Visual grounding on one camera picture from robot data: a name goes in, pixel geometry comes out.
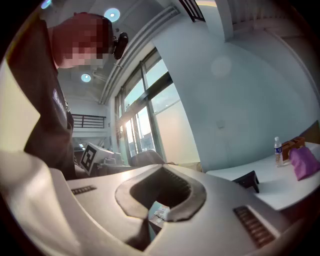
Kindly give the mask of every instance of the purple bag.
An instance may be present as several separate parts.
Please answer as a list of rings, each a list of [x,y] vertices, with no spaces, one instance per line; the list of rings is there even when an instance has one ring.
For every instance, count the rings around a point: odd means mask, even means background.
[[[311,153],[310,149],[305,146],[299,149],[291,149],[289,158],[298,181],[320,170],[320,162]]]

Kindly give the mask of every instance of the black shirt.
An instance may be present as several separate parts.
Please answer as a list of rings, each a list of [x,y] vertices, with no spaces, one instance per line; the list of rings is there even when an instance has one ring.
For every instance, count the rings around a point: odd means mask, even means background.
[[[24,32],[8,60],[20,88],[40,113],[24,151],[76,179],[72,132],[74,120],[66,111],[58,82],[47,24],[37,18]]]

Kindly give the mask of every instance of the white table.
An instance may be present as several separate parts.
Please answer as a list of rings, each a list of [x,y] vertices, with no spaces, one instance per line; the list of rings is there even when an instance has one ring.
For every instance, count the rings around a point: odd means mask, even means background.
[[[320,160],[320,144],[306,142],[305,145]],[[297,181],[294,167],[291,164],[276,167],[274,155],[233,168],[210,170],[207,174],[232,181],[251,171],[255,171],[260,183],[260,193],[255,195],[278,211],[300,202],[320,185],[320,171]]]

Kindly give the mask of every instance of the headphones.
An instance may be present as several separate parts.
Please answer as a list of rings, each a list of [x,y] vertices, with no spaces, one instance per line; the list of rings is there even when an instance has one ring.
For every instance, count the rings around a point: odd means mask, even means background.
[[[129,42],[128,34],[125,32],[122,32],[119,35],[118,39],[115,36],[113,36],[112,54],[114,55],[114,58],[116,60],[121,59],[128,42]]]

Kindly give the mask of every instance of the water bottle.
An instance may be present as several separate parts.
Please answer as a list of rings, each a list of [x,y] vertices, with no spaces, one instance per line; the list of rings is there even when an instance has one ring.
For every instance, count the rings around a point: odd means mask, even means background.
[[[282,144],[279,137],[274,138],[275,164],[277,167],[282,164]]]

